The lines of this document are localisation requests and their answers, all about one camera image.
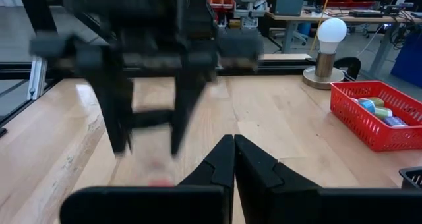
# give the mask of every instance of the workbench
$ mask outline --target workbench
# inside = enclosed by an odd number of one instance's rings
[[[308,55],[264,55],[303,60]],[[135,109],[172,105],[173,78],[135,79]],[[86,81],[62,80],[5,125],[0,139],[0,223],[58,223],[63,200],[100,185],[138,185],[137,146],[168,148],[164,130],[137,132],[133,155],[116,159]],[[422,151],[372,152],[330,112],[330,92],[301,76],[222,76],[194,112],[175,180],[186,177],[225,134],[242,134],[324,187],[397,187],[398,170],[422,164]],[[244,223],[235,194],[233,223]]]
[[[339,9],[329,9],[329,11],[333,14],[348,14],[352,10],[339,10]],[[318,22],[320,20],[320,16],[313,16],[312,14],[306,13],[305,11],[302,11],[301,16],[276,16],[273,13],[266,13],[266,17],[271,18],[272,20],[283,20],[286,21],[286,32],[284,34],[283,38],[283,46],[281,48],[282,53],[290,53],[291,48],[291,42],[293,39],[293,32],[297,29],[297,24],[304,23],[304,22]],[[331,17],[327,16],[322,18],[322,20],[328,20]],[[363,17],[352,17],[352,16],[344,16],[340,17],[344,22],[346,23],[369,23],[369,24],[397,24],[397,22],[406,22],[406,19],[397,17],[396,19],[390,17],[390,16],[384,16],[382,18],[363,18]],[[420,18],[414,18],[412,19],[416,23],[422,23],[422,19]],[[387,58],[387,55],[389,54],[392,44],[390,43],[390,36],[393,33],[393,27],[389,27],[389,29],[386,31],[382,41],[381,45],[377,51],[377,54],[375,55],[374,61],[372,62],[372,65],[368,71],[361,70],[361,75],[370,79],[370,80],[379,80],[378,75],[379,72],[385,62],[385,59]]]

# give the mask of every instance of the red mesh basket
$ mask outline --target red mesh basket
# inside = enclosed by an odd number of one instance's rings
[[[393,128],[351,98],[378,97],[409,126]],[[332,83],[331,111],[374,151],[422,148],[422,103],[377,81]]]

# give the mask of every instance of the wooden tabletop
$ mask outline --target wooden tabletop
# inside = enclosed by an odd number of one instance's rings
[[[344,13],[348,14],[352,10],[338,10],[338,9],[328,9],[331,13]],[[410,16],[410,12],[408,12],[408,16],[411,17],[415,22],[422,22],[420,18],[414,18]],[[302,11],[301,16],[276,16],[274,13],[266,13],[267,16],[273,18],[274,20],[290,20],[290,21],[301,21],[301,22],[318,22],[320,20],[320,16],[312,16],[305,11]],[[331,17],[327,16],[322,18],[322,20],[328,20]],[[395,22],[395,20],[390,16],[384,16],[382,18],[366,18],[366,17],[352,17],[352,16],[343,16],[340,17],[344,22],[367,22],[367,23],[391,23]],[[406,22],[406,19],[397,17],[396,20],[398,22]]]
[[[170,106],[173,79],[136,79],[134,97],[137,109]],[[207,87],[192,117],[175,179],[186,177],[225,134],[246,136],[325,187],[397,187],[399,169],[422,165],[422,151],[372,152],[329,105],[330,92],[304,85],[300,76],[220,77]],[[60,204],[80,188],[138,185],[142,141],[169,144],[163,136],[168,130],[135,132],[134,154],[116,160],[95,95],[77,79],[62,80],[5,128],[0,223],[8,224],[58,223]],[[238,193],[233,223],[244,223]]]

